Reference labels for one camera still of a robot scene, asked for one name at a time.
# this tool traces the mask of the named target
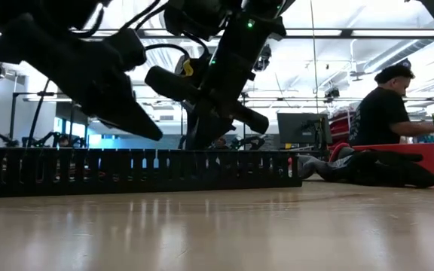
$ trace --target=wire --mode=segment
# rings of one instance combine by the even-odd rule
[[[129,20],[128,22],[126,22],[118,31],[124,30],[129,28],[131,25],[133,25],[136,21],[140,20],[140,18],[144,17],[145,15],[147,15],[148,13],[150,13],[150,11],[152,11],[155,7],[157,7],[158,3],[160,3],[160,0],[155,0],[153,1],[153,3],[151,3],[146,9],[144,9],[142,12],[140,12],[139,14],[135,15],[131,20]]]
[[[105,10],[102,8],[99,10],[98,17],[90,30],[86,32],[72,32],[72,34],[76,35],[78,38],[90,38],[95,35],[96,31],[98,31],[99,27],[102,25],[104,15]]]
[[[152,18],[153,16],[159,14],[160,12],[164,11],[164,9],[167,7],[167,4],[163,4],[161,5],[159,8],[157,8],[156,10],[152,11],[151,13],[149,13],[147,16],[145,16],[145,18],[143,18],[143,20],[136,25],[135,30],[141,29],[143,24],[146,23],[148,20],[150,20],[150,18]]]
[[[319,95],[319,83],[317,82],[317,53],[316,53],[316,30],[314,28],[314,7],[313,0],[310,0],[310,22],[313,27],[313,53],[314,53],[314,80],[316,84],[316,112],[319,113],[319,102],[317,100]]]
[[[187,33],[187,32],[184,32],[184,36],[187,37],[188,39],[190,39],[190,40],[192,40],[192,41],[198,43],[200,46],[203,47],[203,54],[202,54],[202,56],[208,56],[208,55],[210,55],[209,48],[207,47],[207,45],[205,45],[205,44],[203,43],[203,41],[202,41],[201,39],[199,39],[199,38],[197,38],[196,36],[194,36],[194,35],[192,35],[192,34],[189,34],[189,33]]]
[[[277,87],[279,87],[280,95],[283,97],[284,102],[286,102],[287,106],[292,108],[292,106],[287,102],[286,98],[284,98],[283,89],[280,88],[279,78],[277,78],[277,73],[274,72],[274,77],[276,77]]]
[[[153,50],[153,49],[159,49],[159,48],[177,49],[177,50],[181,51],[187,59],[190,58],[190,54],[187,52],[187,50],[180,47],[179,45],[175,45],[175,44],[152,44],[152,45],[145,46],[145,50]]]
[[[48,80],[46,80],[46,84],[44,85],[44,89],[41,92],[41,98],[39,99],[38,106],[36,107],[35,116],[33,117],[33,122],[31,123],[31,129],[29,131],[29,137],[28,137],[28,145],[26,147],[29,147],[32,145],[33,136],[35,134],[35,129],[36,129],[36,123],[38,122],[39,111],[41,110],[41,106],[43,105],[44,95],[46,93],[46,90],[48,89],[49,84],[50,84],[50,78],[48,78]]]

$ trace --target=ceiling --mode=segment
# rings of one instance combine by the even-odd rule
[[[105,10],[100,29],[118,29],[135,14],[142,11],[151,0],[113,0]],[[90,20],[93,25],[96,16]],[[434,20],[426,8],[418,1],[404,3],[403,0],[296,0],[283,15],[288,29],[434,29]],[[162,16],[154,17],[144,29],[163,29]],[[218,39],[210,44],[217,44]],[[198,55],[199,47],[183,38],[145,39],[144,44],[173,43],[187,49],[192,56]],[[264,72],[257,73],[254,81],[249,81],[244,91],[249,94],[249,107],[275,119],[276,110],[315,112],[316,102],[276,101],[279,97],[323,97],[330,87],[338,87],[341,97],[363,97],[374,85],[374,75],[359,76],[358,80],[350,72],[366,72],[366,67],[378,60],[394,60],[397,53],[408,57],[417,79],[412,83],[409,96],[434,96],[434,41],[426,46],[418,46],[410,39],[284,39],[269,41],[272,49],[270,65]],[[173,49],[160,49],[147,52],[146,64],[129,73],[135,84],[137,100],[141,103],[165,103],[152,89],[143,84],[146,72],[154,65],[173,70],[180,52]],[[9,65],[9,69],[31,76],[35,70],[24,63]],[[350,102],[337,102],[335,107]],[[431,102],[409,102],[409,111],[425,111],[434,108]],[[319,111],[326,109],[319,103]],[[178,106],[174,114],[181,115]]]

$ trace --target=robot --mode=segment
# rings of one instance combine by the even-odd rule
[[[434,14],[430,8],[434,2],[421,1]],[[0,0],[0,62],[26,61],[78,103],[86,115],[98,117],[107,126],[159,140],[162,132],[135,101],[125,72],[145,63],[147,50],[171,47],[184,54],[176,70],[152,67],[145,82],[155,92],[185,104],[186,149],[207,148],[235,129],[234,120],[255,132],[266,132],[268,119],[237,99],[245,83],[254,79],[252,70],[263,49],[270,57],[267,40],[286,36],[281,14],[294,0],[169,0],[159,8],[160,0],[155,0],[116,34],[102,41],[85,40],[97,31],[103,9],[96,25],[82,32],[87,21],[97,7],[108,7],[111,2]],[[192,59],[174,44],[143,46],[136,30],[160,12],[168,32],[200,44],[223,30],[215,53],[206,50]],[[139,22],[137,27],[130,28],[135,22]]]

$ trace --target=person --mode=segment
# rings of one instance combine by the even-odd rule
[[[67,135],[61,135],[60,140],[58,141],[58,145],[61,148],[69,147],[69,137]]]
[[[215,150],[228,150],[229,147],[227,146],[227,141],[220,137],[217,140],[214,141],[214,149]]]
[[[390,66],[376,75],[377,88],[361,101],[351,122],[351,146],[399,144],[402,136],[434,132],[433,123],[410,121],[402,97],[411,79],[413,72],[403,65]]]

